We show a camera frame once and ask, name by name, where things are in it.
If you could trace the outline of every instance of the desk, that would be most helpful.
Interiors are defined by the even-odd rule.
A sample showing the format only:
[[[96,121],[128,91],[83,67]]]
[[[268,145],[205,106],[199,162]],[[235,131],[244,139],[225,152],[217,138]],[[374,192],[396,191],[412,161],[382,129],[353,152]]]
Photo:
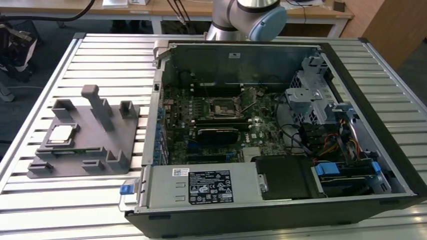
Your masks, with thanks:
[[[0,162],[1,240],[103,239],[149,240],[119,211],[120,185],[139,178],[155,68],[156,40],[201,40],[188,35],[87,34],[73,39],[40,94],[13,143]],[[427,182],[427,109],[370,44],[355,38],[279,37],[279,42],[325,42],[348,69],[360,90]],[[99,85],[111,105],[121,100],[141,107],[135,136],[132,171],[123,175],[29,179],[28,165],[52,123],[52,104],[69,99],[88,105],[81,97],[85,84]],[[125,199],[135,204],[136,199]],[[396,209],[356,224],[275,231],[199,236],[199,240],[420,240],[427,233],[427,207]]]
[[[8,16],[33,15],[47,17],[71,17],[88,4],[89,0],[1,0],[0,11]],[[183,0],[192,21],[212,20],[212,4]],[[321,6],[305,7],[305,17],[301,8],[287,11],[291,24],[325,24],[332,25],[328,37],[337,38],[343,32],[347,21],[353,14],[347,10],[339,12]],[[92,9],[81,17],[89,20],[149,20],[153,34],[161,34],[161,21],[177,20],[167,0],[151,0],[148,5],[131,4],[128,8],[103,9],[103,0],[96,0]]]

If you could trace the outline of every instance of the power supply label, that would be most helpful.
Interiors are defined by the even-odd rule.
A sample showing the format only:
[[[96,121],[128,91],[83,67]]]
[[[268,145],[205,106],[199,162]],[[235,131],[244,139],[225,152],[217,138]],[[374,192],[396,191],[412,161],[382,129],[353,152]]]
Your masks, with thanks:
[[[229,170],[188,173],[188,202],[191,205],[233,202]]]

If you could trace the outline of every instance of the slotted aluminum surface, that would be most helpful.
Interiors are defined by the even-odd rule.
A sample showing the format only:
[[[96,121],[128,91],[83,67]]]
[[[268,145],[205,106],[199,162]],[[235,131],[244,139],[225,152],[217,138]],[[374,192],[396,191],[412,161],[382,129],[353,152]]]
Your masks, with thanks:
[[[124,239],[143,240],[143,233],[119,211],[119,187],[140,176],[148,105],[153,83],[155,40],[201,40],[184,35],[88,34],[69,45],[53,76],[16,136],[0,170],[0,239]],[[427,115],[418,98],[407,91],[372,49],[356,39],[279,38],[281,42],[328,42],[364,92],[392,136],[427,181]],[[80,97],[84,84],[99,85],[111,105],[132,100],[141,106],[131,172],[125,175],[27,178],[27,167],[45,136],[55,99]],[[427,205],[392,210],[344,226],[320,226],[277,231],[236,233],[189,239],[427,239]]]

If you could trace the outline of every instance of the black cable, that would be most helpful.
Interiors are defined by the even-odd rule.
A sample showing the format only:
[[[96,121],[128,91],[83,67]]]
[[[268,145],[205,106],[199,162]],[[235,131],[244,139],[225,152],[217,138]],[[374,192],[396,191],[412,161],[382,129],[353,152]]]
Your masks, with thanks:
[[[172,3],[171,3],[169,0],[167,0],[167,3],[168,3],[168,5],[171,6],[171,9],[173,10],[175,15],[176,15],[177,17],[180,17],[180,14],[179,14],[179,12],[175,10],[173,5],[172,5]]]
[[[307,14],[305,14],[305,7],[311,7],[312,4],[300,4],[297,1],[295,1],[296,4],[291,3],[288,0],[285,0],[288,4],[291,4],[292,6],[300,6],[301,7],[301,11],[304,13],[304,25],[307,23]]]
[[[175,0],[175,1],[179,2],[180,6],[181,6],[181,9],[183,9],[183,11],[185,13],[185,16],[187,16],[187,19],[188,19],[188,27],[191,28],[191,32],[192,32],[192,34],[196,34],[196,30],[193,29],[193,25],[191,24],[192,20],[189,19],[189,15],[188,15],[187,9],[184,7],[184,4],[183,4],[181,0]]]
[[[184,27],[185,27],[185,29],[187,29],[187,33],[191,35],[191,31],[189,31],[189,28],[188,28],[188,23],[187,23],[187,20],[185,20],[185,18],[184,18],[184,15],[183,15],[180,6],[179,6],[179,4],[177,4],[177,1],[176,1],[176,0],[172,0],[172,1],[173,1],[173,3],[175,3],[176,9],[173,8],[173,5],[172,5],[172,3],[171,3],[171,0],[167,0],[167,3],[168,3],[168,5],[169,5],[169,7],[172,8],[172,10],[173,10],[173,12],[175,12],[175,14],[176,14],[176,17],[177,17],[180,23],[184,25]]]
[[[295,135],[300,134],[299,132],[293,133],[292,135],[292,138],[291,138],[291,146],[285,146],[284,148],[289,148],[288,150],[288,153],[291,155],[295,155],[295,154],[301,154],[301,152],[292,152],[292,149],[303,149],[301,147],[299,146],[293,146],[293,139],[295,139]]]
[[[284,92],[281,93],[279,99],[277,99],[277,104],[275,105],[275,111],[273,111],[273,114],[275,114],[275,122],[276,122],[277,126],[280,127],[280,130],[283,131],[283,134],[284,134],[289,139],[292,139],[292,140],[296,142],[296,144],[301,147],[301,149],[304,150],[304,152],[311,156],[311,155],[313,155],[313,152],[305,147],[305,145],[304,145],[297,139],[295,139],[295,137],[292,137],[292,136],[287,133],[287,131],[283,130],[283,127],[287,126],[287,125],[289,125],[289,126],[297,126],[297,125],[295,125],[295,124],[279,125],[277,109],[279,109],[280,100],[281,100],[281,98],[285,96],[285,94],[287,94],[287,92],[284,91]]]
[[[181,0],[175,0],[175,1],[179,2],[180,6],[181,6],[181,9],[183,9],[183,11],[184,11],[184,13],[185,13],[187,19],[188,19],[188,23],[191,23],[192,21],[191,21],[191,19],[189,19],[188,12],[187,12],[187,10],[185,10],[185,7],[184,7],[184,4],[183,4]]]
[[[39,20],[39,21],[53,21],[53,22],[71,22],[81,18],[84,14],[92,8],[95,0],[91,0],[87,7],[73,17],[48,17],[48,16],[0,16],[0,22],[15,21],[15,20]]]

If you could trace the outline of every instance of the floor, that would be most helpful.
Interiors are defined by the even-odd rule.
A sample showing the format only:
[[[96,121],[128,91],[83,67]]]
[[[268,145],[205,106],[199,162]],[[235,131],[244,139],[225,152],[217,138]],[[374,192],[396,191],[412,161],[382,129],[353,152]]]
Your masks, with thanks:
[[[11,80],[0,71],[0,80],[7,87],[33,86],[40,88],[11,88],[15,94],[13,102],[0,100],[0,159],[3,158],[9,145],[3,143],[12,141],[27,115],[37,100],[41,88],[45,86],[56,65],[63,57],[67,46],[76,32],[108,33],[112,22],[105,20],[76,20],[67,23],[65,28],[59,28],[55,22],[36,22],[36,29],[43,39],[32,60],[36,65],[36,73],[28,83],[19,83]],[[427,103],[427,43],[423,42],[412,53],[398,74],[422,101]]]

